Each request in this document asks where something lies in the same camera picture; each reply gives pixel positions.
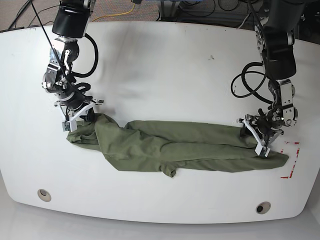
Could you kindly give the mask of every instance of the circular grommet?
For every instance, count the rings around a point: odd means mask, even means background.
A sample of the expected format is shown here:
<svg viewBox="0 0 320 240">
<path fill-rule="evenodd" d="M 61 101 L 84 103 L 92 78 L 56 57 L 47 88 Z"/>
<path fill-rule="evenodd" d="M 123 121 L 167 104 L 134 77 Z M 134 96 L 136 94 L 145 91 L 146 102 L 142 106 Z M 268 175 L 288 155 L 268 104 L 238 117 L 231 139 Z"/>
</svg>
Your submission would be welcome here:
<svg viewBox="0 0 320 240">
<path fill-rule="evenodd" d="M 270 202 L 265 201 L 263 203 L 260 203 L 256 207 L 255 211 L 256 211 L 257 214 L 266 214 L 270 210 L 270 208 L 271 208 Z"/>
<path fill-rule="evenodd" d="M 39 189 L 38 190 L 38 197 L 45 202 L 50 202 L 51 201 L 51 195 L 49 192 L 47 192 L 44 189 Z"/>
</svg>

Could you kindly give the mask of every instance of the black cable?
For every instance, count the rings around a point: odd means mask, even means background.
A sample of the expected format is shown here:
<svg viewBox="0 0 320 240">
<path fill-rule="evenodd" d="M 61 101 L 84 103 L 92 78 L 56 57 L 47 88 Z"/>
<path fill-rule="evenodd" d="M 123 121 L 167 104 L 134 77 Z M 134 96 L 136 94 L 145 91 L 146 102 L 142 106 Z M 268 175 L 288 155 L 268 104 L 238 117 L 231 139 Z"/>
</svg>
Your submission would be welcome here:
<svg viewBox="0 0 320 240">
<path fill-rule="evenodd" d="M 45 28 L 44 28 L 44 25 L 43 25 L 42 22 L 41 22 L 41 19 L 40 19 L 38 13 L 37 13 L 37 10 L 36 10 L 36 8 L 35 8 L 35 6 L 34 6 L 34 4 L 33 4 L 32 1 L 31 1 L 31 6 L 32 6 L 32 8 L 33 8 L 33 11 L 34 11 L 34 13 L 35 13 L 35 16 L 38 18 L 38 21 L 39 21 L 39 23 L 40 23 L 40 25 L 41 25 L 41 28 L 42 28 L 42 30 L 43 30 L 43 32 L 44 32 L 44 34 L 45 34 L 46 39 L 48 40 L 48 42 L 49 42 L 49 44 L 50 44 L 50 47 L 51 47 L 51 49 L 52 49 L 52 51 L 53 51 L 53 54 L 54 54 L 54 56 L 55 56 L 55 58 L 56 58 L 56 61 L 57 61 L 58 64 L 59 64 L 59 67 L 60 67 L 60 69 L 61 69 L 62 75 L 63 75 L 63 77 L 65 78 L 66 82 L 70 85 L 70 87 L 71 87 L 74 91 L 76 91 L 77 93 L 79 93 L 80 95 L 82 95 L 86 100 L 91 101 L 91 102 L 93 102 L 93 103 L 96 104 L 96 102 L 95 102 L 94 100 L 92 100 L 90 97 L 84 95 L 81 91 L 79 91 L 77 88 L 75 88 L 75 87 L 72 85 L 72 83 L 69 81 L 69 79 L 67 78 L 67 75 L 66 75 L 66 73 L 65 73 L 65 70 L 64 70 L 64 68 L 62 67 L 62 64 L 61 64 L 61 62 L 60 62 L 60 59 L 59 59 L 59 57 L 58 57 L 57 51 L 56 51 L 56 49 L 54 49 L 54 47 L 52 46 L 52 43 L 51 43 L 51 41 L 50 41 L 50 39 L 49 39 L 49 37 L 48 37 L 48 34 L 47 34 L 47 32 L 46 32 L 46 30 L 45 30 Z"/>
<path fill-rule="evenodd" d="M 47 25 L 48 23 L 53 23 L 54 24 L 54 22 L 53 21 L 47 21 L 46 23 L 44 23 L 43 25 L 45 26 L 45 25 Z"/>
<path fill-rule="evenodd" d="M 235 94 L 235 91 L 234 91 L 234 83 L 235 83 L 235 81 L 242 75 L 243 73 L 240 73 L 239 75 L 237 75 L 233 80 L 232 80 L 232 82 L 231 82 L 231 86 L 230 86 L 230 89 L 231 89 L 231 93 L 232 93 L 232 95 L 233 96 L 235 96 L 236 98 L 238 98 L 238 96 L 239 95 L 236 95 Z M 244 75 L 246 75 L 246 74 L 260 74 L 260 75 L 264 75 L 264 73 L 262 73 L 262 72 L 259 72 L 259 71 L 246 71 L 245 73 L 244 73 Z"/>
<path fill-rule="evenodd" d="M 246 0 L 239 0 L 240 2 L 242 2 L 242 3 L 245 3 L 245 4 L 247 4 L 248 2 L 246 1 Z M 251 3 L 252 4 L 256 4 L 257 2 L 259 2 L 260 0 L 255 0 L 255 1 L 252 1 Z"/>
<path fill-rule="evenodd" d="M 158 12 L 159 12 L 159 16 L 158 16 L 158 18 L 155 20 L 156 22 L 158 22 L 159 19 L 160 19 L 160 11 L 158 11 Z"/>
<path fill-rule="evenodd" d="M 188 1 L 183 1 L 183 4 L 185 4 L 185 5 L 189 6 L 189 7 L 192 7 L 192 6 L 197 5 L 199 3 L 201 3 L 201 1 L 196 1 L 195 3 L 190 3 Z"/>
<path fill-rule="evenodd" d="M 218 6 L 219 6 L 223 11 L 231 12 L 231 11 L 233 11 L 233 10 L 236 10 L 236 9 L 239 7 L 240 1 L 239 1 L 239 0 L 237 0 L 237 1 L 238 1 L 238 2 L 237 2 L 237 4 L 236 4 L 236 6 L 233 7 L 233 8 L 231 8 L 231 9 L 225 9 L 225 8 L 223 8 L 223 7 L 221 6 L 221 0 L 218 0 Z"/>
<path fill-rule="evenodd" d="M 55 5 L 55 6 L 51 6 L 51 7 L 48 7 L 48 8 L 42 9 L 42 10 L 40 10 L 37 14 L 39 14 L 39 13 L 41 13 L 41 12 L 45 11 L 45 10 L 48 10 L 48 9 L 52 9 L 52 8 L 58 7 L 58 6 L 59 6 L 59 5 Z M 32 22 L 36 19 L 36 17 L 37 17 L 37 16 L 34 16 L 34 18 L 31 20 L 31 22 L 30 22 L 30 23 L 29 23 L 29 25 L 28 25 L 28 28 L 31 26 Z"/>
<path fill-rule="evenodd" d="M 256 22 L 256 19 L 255 19 L 255 17 L 252 15 L 252 31 L 254 31 L 255 30 L 255 22 Z"/>
<path fill-rule="evenodd" d="M 99 51 L 98 51 L 98 46 L 95 42 L 95 40 L 89 35 L 89 34 L 85 34 L 84 35 L 85 38 L 87 38 L 93 45 L 93 48 L 94 48 L 94 63 L 93 63 L 93 67 L 91 68 L 91 70 L 88 72 L 88 73 L 85 73 L 85 74 L 81 74 L 81 73 L 77 73 L 77 72 L 72 72 L 72 76 L 74 77 L 77 77 L 77 78 L 87 78 L 89 76 L 91 76 L 94 71 L 96 70 L 97 68 L 97 65 L 98 65 L 98 61 L 99 61 Z"/>
<path fill-rule="evenodd" d="M 192 17 L 204 18 L 204 17 L 210 16 L 211 14 L 213 14 L 213 13 L 215 12 L 215 10 L 216 10 L 216 1 L 213 0 L 213 2 L 214 2 L 214 8 L 213 8 L 213 10 L 212 10 L 209 14 L 207 14 L 207 15 L 202 15 L 202 16 L 201 16 L 201 15 L 194 15 L 194 14 L 191 14 L 191 13 L 189 13 L 189 12 L 187 12 L 187 11 L 184 11 L 183 8 L 181 8 L 180 6 L 178 6 L 178 8 L 180 9 L 181 12 L 183 12 L 183 13 L 185 13 L 185 14 L 188 14 L 188 15 L 190 15 L 190 16 L 192 16 Z"/>
<path fill-rule="evenodd" d="M 25 27 L 24 26 L 21 26 L 21 27 L 17 27 L 17 28 L 11 28 L 11 29 L 5 29 L 5 30 L 0 30 L 0 34 L 1 33 L 6 33 L 6 32 L 10 32 L 10 31 L 14 31 L 14 30 L 20 30 L 20 29 L 24 29 Z"/>
<path fill-rule="evenodd" d="M 80 83 L 76 84 L 74 87 L 79 89 L 79 91 L 82 92 L 82 93 L 85 93 L 85 92 L 87 92 L 87 91 L 89 91 L 91 89 L 90 84 L 86 83 L 86 82 L 80 82 Z"/>
<path fill-rule="evenodd" d="M 15 16 L 14 20 L 12 21 L 12 23 L 10 24 L 10 26 L 8 27 L 8 30 L 11 29 L 15 24 L 17 24 L 17 20 L 18 18 L 20 18 L 20 16 L 22 15 L 22 13 L 25 12 L 25 10 L 30 6 L 30 3 L 32 3 L 33 0 L 27 0 L 25 2 L 25 4 L 23 4 L 23 6 L 20 8 L 20 10 L 18 11 L 17 15 Z"/>
<path fill-rule="evenodd" d="M 69 114 L 68 114 L 68 106 L 66 106 L 65 108 L 65 121 L 68 122 L 70 119 L 69 119 Z"/>
<path fill-rule="evenodd" d="M 247 81 L 246 81 L 246 72 L 248 71 L 249 68 L 252 68 L 252 67 L 262 67 L 263 66 L 263 63 L 262 62 L 251 62 L 249 64 L 247 64 L 243 70 L 242 70 L 242 73 L 241 73 L 241 79 L 242 79 L 242 83 L 244 85 L 244 87 L 248 90 L 248 92 L 252 92 L 253 89 L 247 84 Z M 260 101 L 266 103 L 266 104 L 272 104 L 273 101 L 271 100 L 268 100 L 266 98 L 264 98 L 263 96 L 259 95 L 257 92 L 255 92 L 253 94 L 257 99 L 259 99 Z"/>
<path fill-rule="evenodd" d="M 255 93 L 261 88 L 261 86 L 264 84 L 264 82 L 265 82 L 265 80 L 266 80 L 266 78 L 267 78 L 268 69 L 269 69 L 268 61 L 270 60 L 270 49 L 269 49 L 269 45 L 268 45 L 268 43 L 267 43 L 267 41 L 266 41 L 266 38 L 265 38 L 266 34 L 265 34 L 265 31 L 264 31 L 264 28 L 263 28 L 263 26 L 262 26 L 262 24 L 261 24 L 261 22 L 260 22 L 260 20 L 259 20 L 259 18 L 258 18 L 258 15 L 257 15 L 257 13 L 256 13 L 256 11 L 255 11 L 255 9 L 254 9 L 254 7 L 253 7 L 253 5 L 252 5 L 252 3 L 251 3 L 251 0 L 247 0 L 247 1 L 248 1 L 248 5 L 249 5 L 249 7 L 250 7 L 250 10 L 251 10 L 251 12 L 252 12 L 252 14 L 253 14 L 253 17 L 255 18 L 255 20 L 257 21 L 257 24 L 259 25 L 259 28 L 260 28 L 262 37 L 263 37 L 263 39 L 264 39 L 265 48 L 266 48 L 266 58 L 267 58 L 267 61 L 264 63 L 264 65 L 265 65 L 265 74 L 264 74 L 264 76 L 263 76 L 263 79 L 261 80 L 261 82 L 260 82 L 260 84 L 258 85 L 258 87 L 256 87 L 253 91 L 249 92 L 248 94 L 245 94 L 245 95 L 236 95 L 235 92 L 234 92 L 233 89 L 232 89 L 235 80 L 236 80 L 237 78 L 239 78 L 240 76 L 242 76 L 242 75 L 243 75 L 244 78 L 245 78 L 245 75 L 248 73 L 248 71 L 243 71 L 241 74 L 239 74 L 237 77 L 235 77 L 235 78 L 232 80 L 232 82 L 231 82 L 231 93 L 232 93 L 232 95 L 234 95 L 236 98 L 239 98 L 239 99 L 243 99 L 243 98 L 249 97 L 249 96 L 255 94 Z"/>
<path fill-rule="evenodd" d="M 247 64 L 243 70 L 242 70 L 242 73 L 240 73 L 238 76 L 236 76 L 232 82 L 231 82 L 231 93 L 232 95 L 234 95 L 236 98 L 238 98 L 238 95 L 235 94 L 234 90 L 233 90 L 233 86 L 234 86 L 234 83 L 235 81 L 241 76 L 241 79 L 242 79 L 242 84 L 244 85 L 244 87 L 249 91 L 249 92 L 253 92 L 253 89 L 248 85 L 247 81 L 246 81 L 246 74 L 247 73 L 252 73 L 252 72 L 255 72 L 255 71 L 248 71 L 249 68 L 252 68 L 252 67 L 262 67 L 263 64 L 262 62 L 251 62 L 249 64 Z M 255 72 L 257 74 L 260 74 L 260 75 L 264 75 L 264 73 L 262 72 Z M 253 93 L 253 95 L 259 99 L 260 101 L 266 103 L 266 104 L 272 104 L 273 102 L 271 100 L 268 100 L 266 98 L 264 98 L 263 96 L 259 95 L 257 92 Z"/>
</svg>

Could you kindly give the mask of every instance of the yellow cable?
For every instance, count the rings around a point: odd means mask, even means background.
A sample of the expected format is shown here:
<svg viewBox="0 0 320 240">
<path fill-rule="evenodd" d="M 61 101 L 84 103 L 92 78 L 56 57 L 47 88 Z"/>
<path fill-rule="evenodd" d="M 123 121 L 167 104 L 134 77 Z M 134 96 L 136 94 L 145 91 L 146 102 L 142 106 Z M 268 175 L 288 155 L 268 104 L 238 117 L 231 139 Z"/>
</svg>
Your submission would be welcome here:
<svg viewBox="0 0 320 240">
<path fill-rule="evenodd" d="M 99 16 L 99 17 L 93 19 L 92 22 L 95 22 L 95 21 L 97 21 L 97 20 L 99 20 L 99 19 L 102 19 L 102 18 L 115 17 L 115 16 L 121 16 L 121 15 L 129 14 L 129 13 L 131 13 L 131 12 L 135 9 L 135 5 L 136 5 L 136 4 L 134 3 L 134 4 L 133 4 L 133 7 L 131 8 L 130 11 L 123 12 L 123 13 L 118 13 L 118 14 L 111 14 L 111 15 Z"/>
</svg>

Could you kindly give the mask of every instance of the metal bracket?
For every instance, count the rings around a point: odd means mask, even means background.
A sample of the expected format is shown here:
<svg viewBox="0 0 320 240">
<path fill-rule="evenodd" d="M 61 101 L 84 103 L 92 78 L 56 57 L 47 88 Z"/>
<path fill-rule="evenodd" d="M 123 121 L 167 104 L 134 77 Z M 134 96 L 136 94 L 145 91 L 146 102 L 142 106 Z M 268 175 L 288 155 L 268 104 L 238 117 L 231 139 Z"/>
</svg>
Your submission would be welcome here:
<svg viewBox="0 0 320 240">
<path fill-rule="evenodd" d="M 64 65 L 65 65 L 65 75 L 68 75 L 70 73 L 70 66 L 68 64 L 68 57 L 70 55 L 70 50 L 65 50 L 64 53 Z"/>
<path fill-rule="evenodd" d="M 283 112 L 283 121 L 287 127 L 290 127 L 295 121 L 295 108 L 293 105 L 293 85 L 289 79 L 279 81 L 281 105 Z"/>
<path fill-rule="evenodd" d="M 101 105 L 104 103 L 103 100 L 96 100 L 94 99 L 94 102 L 90 102 L 88 105 L 84 106 L 83 108 L 81 108 L 80 110 L 73 112 L 71 111 L 71 116 L 69 117 L 69 121 L 63 121 L 62 122 L 62 129 L 63 131 L 70 131 L 70 132 L 74 132 L 75 130 L 78 129 L 77 127 L 77 118 L 79 118 L 80 116 L 86 116 L 88 114 L 88 111 L 93 108 L 95 105 Z M 59 111 L 60 114 L 62 116 L 62 118 L 65 120 L 66 119 L 66 115 L 65 115 L 65 111 L 63 110 L 63 104 L 61 104 L 60 101 L 57 101 L 54 104 L 56 107 L 59 106 Z"/>
<path fill-rule="evenodd" d="M 255 148 L 256 154 L 258 154 L 259 156 L 268 157 L 268 154 L 270 152 L 270 148 L 264 146 L 264 144 L 261 141 L 261 139 L 259 138 L 256 130 L 250 125 L 250 123 L 246 119 L 243 120 L 243 123 L 246 126 L 246 128 L 252 133 L 252 135 L 254 136 L 255 140 L 257 141 L 257 145 L 256 145 L 256 148 Z"/>
</svg>

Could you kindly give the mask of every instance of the table surface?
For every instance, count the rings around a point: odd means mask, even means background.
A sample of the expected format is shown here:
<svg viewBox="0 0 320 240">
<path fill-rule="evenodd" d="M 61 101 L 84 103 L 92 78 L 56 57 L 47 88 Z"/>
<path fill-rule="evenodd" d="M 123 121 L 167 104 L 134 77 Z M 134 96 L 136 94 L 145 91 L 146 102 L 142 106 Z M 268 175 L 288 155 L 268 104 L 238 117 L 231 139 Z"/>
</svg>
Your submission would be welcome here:
<svg viewBox="0 0 320 240">
<path fill-rule="evenodd" d="M 12 201 L 0 172 L 3 240 L 319 240 L 320 227 L 306 207 L 295 218 L 237 224 L 159 224 L 80 216 Z"/>
<path fill-rule="evenodd" d="M 53 40 L 51 27 L 45 29 Z M 230 93 L 242 68 L 260 61 L 252 31 L 98 22 L 89 24 L 87 33 L 99 48 L 96 72 L 85 80 L 91 84 L 89 93 L 105 100 L 97 110 L 121 126 L 132 120 L 240 126 L 237 118 L 267 110 L 253 96 L 237 99 Z M 283 219 L 304 209 L 320 168 L 320 46 L 299 40 L 294 45 L 297 74 L 291 81 L 298 124 L 284 129 L 284 137 L 272 146 L 290 155 L 284 167 L 238 173 L 178 169 L 170 178 L 162 172 L 117 171 L 100 152 L 66 141 L 56 97 L 41 87 L 50 50 L 41 28 L 1 33 L 0 45 L 0 169 L 16 202 L 98 218 L 176 224 Z M 85 38 L 79 47 L 73 70 L 85 73 L 94 51 Z M 260 79 L 248 76 L 252 87 Z M 272 97 L 267 83 L 259 92 Z M 236 93 L 246 93 L 241 84 Z M 52 200 L 40 200 L 39 189 L 47 190 Z M 271 203 L 264 215 L 256 213 L 262 202 Z"/>
</svg>

